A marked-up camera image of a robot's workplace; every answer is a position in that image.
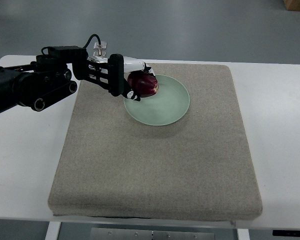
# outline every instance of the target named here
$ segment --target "concrete floor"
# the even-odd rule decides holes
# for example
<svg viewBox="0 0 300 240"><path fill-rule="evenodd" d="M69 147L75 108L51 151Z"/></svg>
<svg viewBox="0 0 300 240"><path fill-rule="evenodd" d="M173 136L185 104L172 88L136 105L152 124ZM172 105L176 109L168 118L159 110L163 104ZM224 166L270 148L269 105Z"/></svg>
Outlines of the concrete floor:
<svg viewBox="0 0 300 240"><path fill-rule="evenodd" d="M0 58L82 47L93 33L107 42L107 56L300 64L300 12L282 0L0 0ZM0 239L30 239L17 231L44 239L47 227L0 220Z"/></svg>

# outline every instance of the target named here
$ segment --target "white table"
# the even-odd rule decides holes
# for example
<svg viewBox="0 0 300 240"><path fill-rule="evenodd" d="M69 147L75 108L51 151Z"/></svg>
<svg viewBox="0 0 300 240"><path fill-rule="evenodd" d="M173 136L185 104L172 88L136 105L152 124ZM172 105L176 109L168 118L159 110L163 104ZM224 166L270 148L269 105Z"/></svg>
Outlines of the white table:
<svg viewBox="0 0 300 240"><path fill-rule="evenodd" d="M33 60L34 56L8 55L0 66ZM300 65L144 61L229 66L262 198L262 215L236 222L53 216L47 200L74 94L42 112L16 106L0 114L0 219L300 230Z"/></svg>

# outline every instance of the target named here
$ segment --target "felt pad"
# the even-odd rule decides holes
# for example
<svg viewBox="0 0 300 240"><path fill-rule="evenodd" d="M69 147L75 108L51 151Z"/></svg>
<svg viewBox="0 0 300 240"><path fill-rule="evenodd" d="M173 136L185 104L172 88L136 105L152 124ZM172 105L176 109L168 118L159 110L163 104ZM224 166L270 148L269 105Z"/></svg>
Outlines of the felt pad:
<svg viewBox="0 0 300 240"><path fill-rule="evenodd" d="M190 95L166 126L133 119L122 96L82 81L51 188L55 215L251 220L262 202L230 69L151 64Z"/></svg>

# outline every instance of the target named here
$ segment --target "onion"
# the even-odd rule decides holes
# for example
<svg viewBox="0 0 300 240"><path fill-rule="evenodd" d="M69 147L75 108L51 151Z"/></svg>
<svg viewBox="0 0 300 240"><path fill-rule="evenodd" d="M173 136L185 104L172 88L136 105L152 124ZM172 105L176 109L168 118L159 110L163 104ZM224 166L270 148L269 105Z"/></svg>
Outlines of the onion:
<svg viewBox="0 0 300 240"><path fill-rule="evenodd" d="M159 89L157 79L149 73L133 71L129 74L127 82L140 98L155 95Z"/></svg>

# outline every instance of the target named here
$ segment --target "green plate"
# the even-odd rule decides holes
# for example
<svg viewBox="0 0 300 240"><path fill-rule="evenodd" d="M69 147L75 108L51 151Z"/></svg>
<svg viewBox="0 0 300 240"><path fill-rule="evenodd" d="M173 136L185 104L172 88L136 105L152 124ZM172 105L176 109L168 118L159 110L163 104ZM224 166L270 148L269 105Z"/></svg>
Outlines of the green plate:
<svg viewBox="0 0 300 240"><path fill-rule="evenodd" d="M137 121L151 125L164 126L178 121L186 114L190 105L190 96L185 86L176 79L155 76L159 89L155 95L134 101L124 98L127 112Z"/></svg>

